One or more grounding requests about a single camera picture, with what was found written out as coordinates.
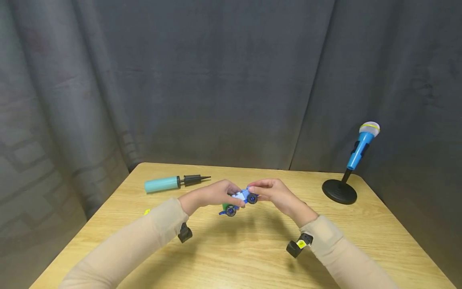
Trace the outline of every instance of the toy car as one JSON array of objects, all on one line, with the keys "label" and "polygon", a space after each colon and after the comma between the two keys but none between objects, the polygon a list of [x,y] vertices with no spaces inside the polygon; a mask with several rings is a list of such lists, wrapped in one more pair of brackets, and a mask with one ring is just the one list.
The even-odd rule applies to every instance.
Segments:
[{"label": "toy car", "polygon": [[[250,204],[255,204],[258,201],[258,195],[249,192],[249,187],[247,187],[245,190],[242,190],[240,192],[237,192],[234,195],[231,195],[233,198],[241,199],[244,201],[244,203],[250,203]],[[218,215],[227,215],[229,217],[232,217],[236,214],[236,211],[239,209],[238,206],[234,206],[231,204],[223,204],[223,211],[219,212]]]}]

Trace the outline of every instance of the microphone head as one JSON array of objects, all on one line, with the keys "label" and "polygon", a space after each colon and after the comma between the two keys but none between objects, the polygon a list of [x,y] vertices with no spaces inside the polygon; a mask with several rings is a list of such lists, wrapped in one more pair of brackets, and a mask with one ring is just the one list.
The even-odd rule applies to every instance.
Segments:
[{"label": "microphone head", "polygon": [[359,133],[368,132],[376,137],[380,132],[380,125],[375,122],[366,122],[359,127]]}]

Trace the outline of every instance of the black wheel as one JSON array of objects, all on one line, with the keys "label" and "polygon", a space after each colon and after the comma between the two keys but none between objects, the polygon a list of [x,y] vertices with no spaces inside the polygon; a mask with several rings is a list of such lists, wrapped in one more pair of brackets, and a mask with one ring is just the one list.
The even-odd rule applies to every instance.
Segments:
[{"label": "black wheel", "polygon": [[234,208],[233,205],[229,205],[226,207],[226,215],[228,217],[232,217],[236,214],[236,209]]},{"label": "black wheel", "polygon": [[250,203],[250,204],[255,204],[256,202],[258,201],[258,197],[256,194],[253,194],[253,193],[250,193],[248,196],[247,196],[247,202]]}]

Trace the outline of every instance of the wooden table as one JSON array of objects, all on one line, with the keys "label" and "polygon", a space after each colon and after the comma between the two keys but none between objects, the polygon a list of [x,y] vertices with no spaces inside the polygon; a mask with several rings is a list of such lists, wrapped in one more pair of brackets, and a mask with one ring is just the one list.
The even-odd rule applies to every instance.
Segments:
[{"label": "wooden table", "polygon": [[[215,166],[142,163],[96,212],[32,288],[56,288],[66,273],[111,234],[170,197],[205,186],[147,195],[144,182],[176,175],[211,175],[244,188],[261,178],[280,178],[300,199],[326,215],[347,238],[374,258],[400,288],[454,288],[387,207],[356,175],[349,183],[358,192],[350,206],[334,203],[322,183],[341,174]],[[220,206],[208,206],[188,221],[193,238],[175,238],[133,271],[120,288],[337,288],[309,250],[294,259],[286,252],[299,236],[297,226],[271,203],[247,206],[234,217],[218,216]]]}]

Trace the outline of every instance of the microphone stand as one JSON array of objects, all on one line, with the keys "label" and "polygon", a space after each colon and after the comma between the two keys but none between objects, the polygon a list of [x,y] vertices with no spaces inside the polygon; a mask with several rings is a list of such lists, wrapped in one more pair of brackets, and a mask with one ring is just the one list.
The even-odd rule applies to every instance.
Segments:
[{"label": "microphone stand", "polygon": [[334,202],[351,205],[356,201],[358,195],[352,186],[347,184],[347,180],[353,170],[346,169],[341,181],[328,179],[322,184],[324,194]]}]

